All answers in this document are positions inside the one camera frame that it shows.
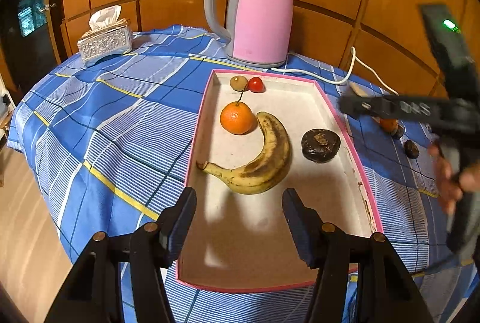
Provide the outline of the person's right hand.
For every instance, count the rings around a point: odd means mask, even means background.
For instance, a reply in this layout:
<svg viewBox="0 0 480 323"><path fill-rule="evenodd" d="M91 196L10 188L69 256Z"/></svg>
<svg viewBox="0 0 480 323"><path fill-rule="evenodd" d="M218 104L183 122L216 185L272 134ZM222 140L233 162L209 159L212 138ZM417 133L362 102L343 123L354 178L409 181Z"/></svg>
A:
<svg viewBox="0 0 480 323"><path fill-rule="evenodd" d="M430 145L429 153L434 158L433 171L439 191L439 204L445 213L451 215L455 212L456 203L462 199L463 193L479 193L479 163L470 165L459 177L454 177L452 166L441 156L437 143Z"/></svg>

